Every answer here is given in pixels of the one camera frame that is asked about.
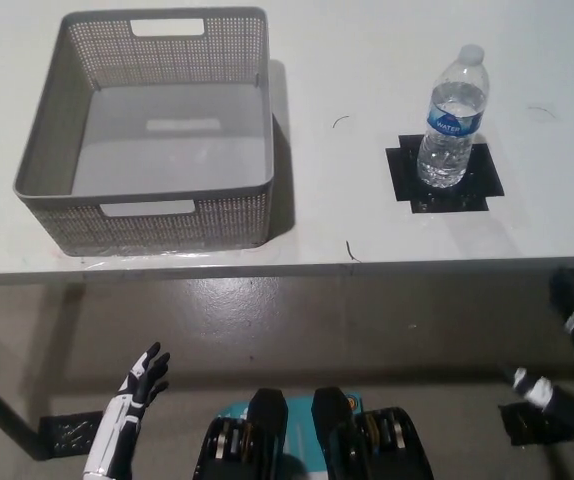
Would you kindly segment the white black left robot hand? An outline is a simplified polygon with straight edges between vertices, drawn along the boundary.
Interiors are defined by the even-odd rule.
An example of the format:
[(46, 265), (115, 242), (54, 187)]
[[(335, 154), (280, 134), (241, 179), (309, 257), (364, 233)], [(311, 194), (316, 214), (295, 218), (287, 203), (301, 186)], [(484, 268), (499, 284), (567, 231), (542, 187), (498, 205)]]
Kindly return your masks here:
[(169, 353), (153, 343), (134, 363), (103, 412), (83, 470), (83, 479), (131, 479), (141, 423), (169, 382)]

